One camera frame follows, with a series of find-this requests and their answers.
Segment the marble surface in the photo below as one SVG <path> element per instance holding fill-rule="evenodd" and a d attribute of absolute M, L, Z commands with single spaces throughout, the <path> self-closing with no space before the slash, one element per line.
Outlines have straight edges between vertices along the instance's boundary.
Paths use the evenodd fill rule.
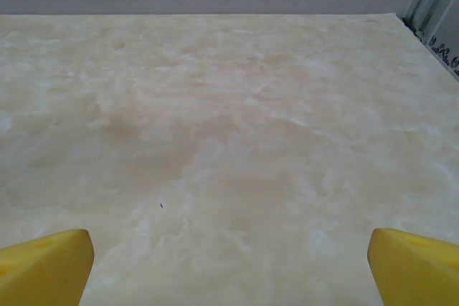
<path fill-rule="evenodd" d="M 393 14 L 0 16 L 0 246 L 88 229 L 82 306 L 381 305 L 459 242 L 459 84 Z"/>

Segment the patterned wallpaper border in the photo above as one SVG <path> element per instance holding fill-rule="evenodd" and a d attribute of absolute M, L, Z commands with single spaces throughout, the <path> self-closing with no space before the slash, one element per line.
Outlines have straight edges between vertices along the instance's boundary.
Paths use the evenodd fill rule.
<path fill-rule="evenodd" d="M 432 39 L 430 39 L 429 47 L 459 77 L 459 69 L 456 69 L 459 66 L 459 57 L 454 57 L 450 61 L 448 56 L 450 54 L 450 49 L 447 48 L 444 43 L 440 44 L 438 47 L 434 47 L 435 43 L 437 43 L 437 37 L 434 35 Z"/>

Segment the beige marble table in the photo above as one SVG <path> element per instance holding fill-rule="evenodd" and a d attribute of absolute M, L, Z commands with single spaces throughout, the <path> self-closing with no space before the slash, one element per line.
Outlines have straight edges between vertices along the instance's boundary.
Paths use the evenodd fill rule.
<path fill-rule="evenodd" d="M 88 229 L 82 306 L 381 305 L 459 242 L 459 84 L 393 14 L 0 16 L 0 246 Z"/>

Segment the yellow object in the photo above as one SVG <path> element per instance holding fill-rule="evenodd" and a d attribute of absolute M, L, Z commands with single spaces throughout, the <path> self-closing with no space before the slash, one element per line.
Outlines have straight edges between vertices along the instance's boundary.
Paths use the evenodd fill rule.
<path fill-rule="evenodd" d="M 459 305 L 459 246 L 375 229 L 368 262 L 385 306 Z"/>
<path fill-rule="evenodd" d="M 82 229 L 0 249 L 0 305 L 77 306 L 93 260 Z"/>

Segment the floral border pattern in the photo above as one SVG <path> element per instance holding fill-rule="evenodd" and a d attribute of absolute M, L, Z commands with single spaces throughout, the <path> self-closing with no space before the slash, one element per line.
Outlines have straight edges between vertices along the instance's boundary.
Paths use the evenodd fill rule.
<path fill-rule="evenodd" d="M 456 69 L 459 66 L 459 57 L 454 57 L 450 61 L 448 56 L 450 54 L 450 49 L 447 48 L 444 43 L 440 44 L 438 47 L 434 47 L 436 42 L 437 37 L 434 35 L 432 36 L 432 39 L 430 39 L 429 47 L 459 77 L 459 69 Z"/>

